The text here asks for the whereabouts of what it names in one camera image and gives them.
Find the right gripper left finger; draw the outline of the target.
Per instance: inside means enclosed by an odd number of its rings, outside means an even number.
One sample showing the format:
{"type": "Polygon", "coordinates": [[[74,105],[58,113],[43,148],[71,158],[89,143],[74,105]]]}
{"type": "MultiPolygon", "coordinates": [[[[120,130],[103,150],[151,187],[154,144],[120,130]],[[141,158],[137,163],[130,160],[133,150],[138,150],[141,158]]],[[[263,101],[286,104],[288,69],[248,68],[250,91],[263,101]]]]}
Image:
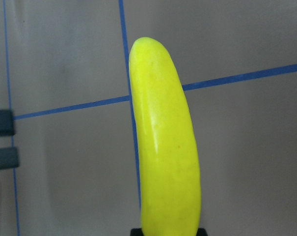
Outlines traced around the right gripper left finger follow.
{"type": "Polygon", "coordinates": [[[130,236],[144,236],[141,228],[133,228],[130,231],[130,236]]]}

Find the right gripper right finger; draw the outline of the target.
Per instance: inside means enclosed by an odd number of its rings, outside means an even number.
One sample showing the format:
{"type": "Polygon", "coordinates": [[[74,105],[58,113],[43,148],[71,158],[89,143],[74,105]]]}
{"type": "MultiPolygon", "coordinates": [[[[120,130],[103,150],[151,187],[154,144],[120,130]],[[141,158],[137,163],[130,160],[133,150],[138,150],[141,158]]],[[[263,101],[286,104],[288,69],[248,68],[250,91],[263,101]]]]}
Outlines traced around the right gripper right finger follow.
{"type": "Polygon", "coordinates": [[[204,228],[198,228],[196,236],[208,236],[208,234],[204,228]]]}

